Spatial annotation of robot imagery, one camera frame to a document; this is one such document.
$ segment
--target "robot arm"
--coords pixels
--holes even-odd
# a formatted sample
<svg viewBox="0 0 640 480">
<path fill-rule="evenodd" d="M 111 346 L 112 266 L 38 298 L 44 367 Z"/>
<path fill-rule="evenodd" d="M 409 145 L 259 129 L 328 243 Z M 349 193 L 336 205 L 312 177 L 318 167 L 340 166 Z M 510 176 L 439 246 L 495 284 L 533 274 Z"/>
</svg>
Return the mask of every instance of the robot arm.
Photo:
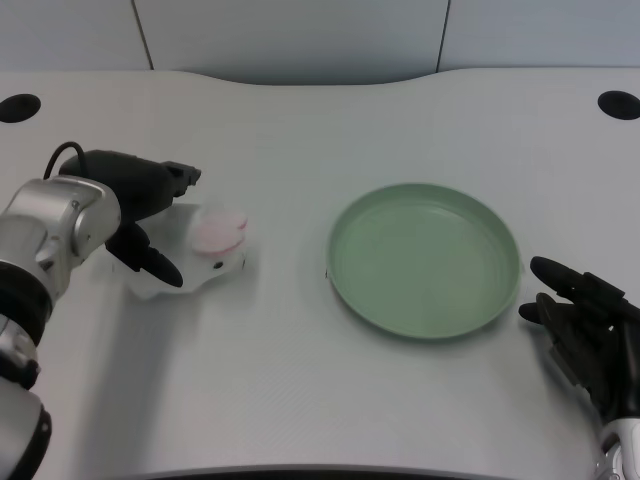
<svg viewBox="0 0 640 480">
<path fill-rule="evenodd" d="M 605 424 L 595 480 L 640 480 L 640 310 L 591 273 L 541 257 L 531 260 L 531 271 L 572 302 L 539 293 L 520 315 L 546 328 L 551 357 L 589 392 Z"/>
<path fill-rule="evenodd" d="M 65 146 L 78 150 L 49 179 Z M 54 154 L 45 179 L 23 185 L 0 215 L 0 480 L 32 478 L 51 436 L 51 417 L 28 390 L 40 366 L 36 347 L 71 270 L 100 245 L 133 269 L 180 286 L 180 272 L 136 221 L 171 206 L 200 171 L 116 152 L 86 155 L 77 144 Z"/>
</svg>

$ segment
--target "white wall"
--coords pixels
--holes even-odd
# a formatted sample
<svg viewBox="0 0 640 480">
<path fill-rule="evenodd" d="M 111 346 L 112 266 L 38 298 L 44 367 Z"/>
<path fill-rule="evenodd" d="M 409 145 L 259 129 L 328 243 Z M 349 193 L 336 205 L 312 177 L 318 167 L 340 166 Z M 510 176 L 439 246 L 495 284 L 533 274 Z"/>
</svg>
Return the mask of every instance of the white wall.
<svg viewBox="0 0 640 480">
<path fill-rule="evenodd" d="M 445 30 L 448 3 L 136 0 L 156 69 L 241 82 L 388 82 L 438 59 L 640 67 L 640 0 L 450 0 Z M 148 68 L 131 0 L 0 0 L 0 70 Z"/>
<path fill-rule="evenodd" d="M 0 0 L 0 70 L 149 68 L 130 0 Z"/>
<path fill-rule="evenodd" d="M 640 67 L 638 0 L 451 0 L 440 70 Z"/>
<path fill-rule="evenodd" d="M 436 70 L 447 0 L 137 0 L 155 68 L 354 84 Z"/>
</svg>

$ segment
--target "white table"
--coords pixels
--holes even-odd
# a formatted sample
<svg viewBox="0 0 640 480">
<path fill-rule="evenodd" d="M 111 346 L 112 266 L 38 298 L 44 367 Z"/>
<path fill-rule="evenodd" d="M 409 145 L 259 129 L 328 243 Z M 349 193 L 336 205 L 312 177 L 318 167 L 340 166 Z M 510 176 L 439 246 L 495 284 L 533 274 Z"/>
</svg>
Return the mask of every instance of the white table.
<svg viewBox="0 0 640 480">
<path fill-rule="evenodd" d="M 53 417 L 39 479 L 314 464 L 587 479 L 596 429 L 515 308 L 479 335 L 386 335 L 325 279 L 332 221 L 386 184 L 448 185 L 493 207 L 523 253 L 590 270 L 640 300 L 640 70 L 467 70 L 404 83 L 264 87 L 191 74 L 0 74 L 42 110 L 0 124 L 0 204 L 76 140 L 203 170 L 249 215 L 238 276 L 137 301 L 97 252 L 74 272 L 39 352 Z M 525 277 L 519 301 L 540 289 Z"/>
</svg>

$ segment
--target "black cable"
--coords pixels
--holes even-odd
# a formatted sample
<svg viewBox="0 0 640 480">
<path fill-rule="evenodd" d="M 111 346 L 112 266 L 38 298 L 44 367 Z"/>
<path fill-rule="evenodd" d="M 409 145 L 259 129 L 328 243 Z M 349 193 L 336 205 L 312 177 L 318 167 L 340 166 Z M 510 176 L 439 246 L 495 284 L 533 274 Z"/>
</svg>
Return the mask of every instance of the black cable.
<svg viewBox="0 0 640 480">
<path fill-rule="evenodd" d="M 80 174 L 84 178 L 88 178 L 87 160 L 84 157 L 84 150 L 82 150 L 82 147 L 78 145 L 76 142 L 64 142 L 62 145 L 56 148 L 56 151 L 53 152 L 53 155 L 51 155 L 51 158 L 49 159 L 49 163 L 47 163 L 47 168 L 44 171 L 44 177 L 42 177 L 43 180 L 47 180 L 51 176 L 51 171 L 53 170 L 53 166 L 56 164 L 58 157 L 63 151 L 65 151 L 69 147 L 74 148 L 76 152 L 78 152 L 78 161 L 80 162 Z"/>
</svg>

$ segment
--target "green plate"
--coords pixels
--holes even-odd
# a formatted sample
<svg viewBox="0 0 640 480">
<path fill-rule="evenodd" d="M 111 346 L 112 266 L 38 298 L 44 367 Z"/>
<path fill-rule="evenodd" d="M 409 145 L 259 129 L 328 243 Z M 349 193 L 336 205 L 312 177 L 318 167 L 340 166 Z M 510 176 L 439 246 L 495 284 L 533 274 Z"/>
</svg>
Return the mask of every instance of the green plate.
<svg viewBox="0 0 640 480">
<path fill-rule="evenodd" d="M 398 335 L 447 338 L 496 318 L 515 299 L 518 246 L 474 198 L 428 184 L 371 192 L 329 238 L 328 273 L 356 313 Z"/>
</svg>

